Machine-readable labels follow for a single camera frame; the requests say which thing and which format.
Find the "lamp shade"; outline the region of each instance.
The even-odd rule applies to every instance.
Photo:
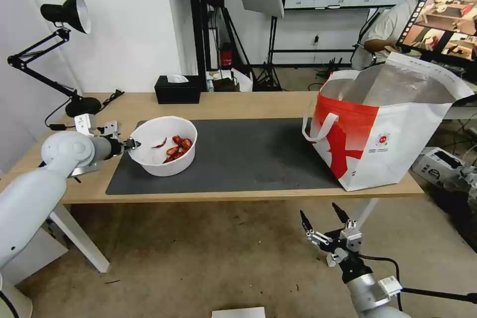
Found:
[[[53,23],[66,22],[85,34],[91,32],[91,20],[84,0],[66,0],[63,5],[43,4],[40,12],[46,20]]]

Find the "white shirt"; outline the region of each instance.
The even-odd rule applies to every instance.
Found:
[[[388,12],[381,14],[371,26],[365,42],[369,40],[392,40],[396,42],[404,31],[416,6],[417,0],[406,0],[394,6]],[[386,50],[376,52],[376,63],[384,62],[388,56],[389,52]]]

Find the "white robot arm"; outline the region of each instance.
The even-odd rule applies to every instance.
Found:
[[[45,166],[17,177],[0,193],[0,267],[25,248],[48,218],[65,194],[68,177],[98,170],[103,160],[140,145],[131,138],[119,141],[114,130],[94,136],[91,115],[78,116],[75,123],[78,132],[55,133],[43,143]],[[109,123],[119,129],[117,122]]]
[[[359,253],[363,234],[359,231],[355,220],[350,220],[346,212],[333,203],[333,208],[344,228],[321,234],[314,231],[305,213],[300,210],[302,226],[306,238],[325,252],[331,253],[331,260],[339,265],[343,274],[342,281],[347,285],[351,302],[360,318],[410,318],[406,313],[389,305],[391,298],[397,296],[399,308],[399,293],[412,293],[424,296],[439,297],[477,304],[477,293],[460,295],[446,292],[427,291],[402,287],[399,283],[398,264],[387,257],[364,256]],[[378,282],[373,271],[363,262],[364,259],[390,261],[396,266],[396,276],[389,276]]]

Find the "white bowl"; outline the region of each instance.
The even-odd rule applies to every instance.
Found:
[[[163,164],[167,158],[166,151],[177,146],[172,140],[172,137],[176,135],[183,139],[189,138],[192,141],[192,147],[180,158]],[[194,160],[197,129],[187,119],[174,116],[151,119],[136,128],[131,137],[141,145],[133,151],[129,151],[129,155],[149,174],[155,176],[176,175],[185,170]],[[164,138],[167,140],[163,147],[152,148],[162,144]]]

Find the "black desk lamp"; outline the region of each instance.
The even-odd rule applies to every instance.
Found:
[[[8,64],[68,96],[71,99],[71,102],[66,106],[65,112],[69,117],[73,118],[77,115],[86,113],[96,114],[101,109],[101,102],[99,102],[99,100],[92,97],[82,97],[78,94],[77,90],[73,90],[64,84],[48,79],[38,72],[28,68],[30,62],[69,41],[71,30],[67,29],[64,26],[64,23],[69,24],[72,28],[82,33],[89,34],[91,32],[91,21],[84,0],[66,0],[63,5],[44,4],[41,5],[40,12],[46,20],[54,23],[58,30],[36,44],[28,47],[26,50],[10,56],[8,58]],[[56,36],[59,36],[61,41],[45,50],[32,51]]]

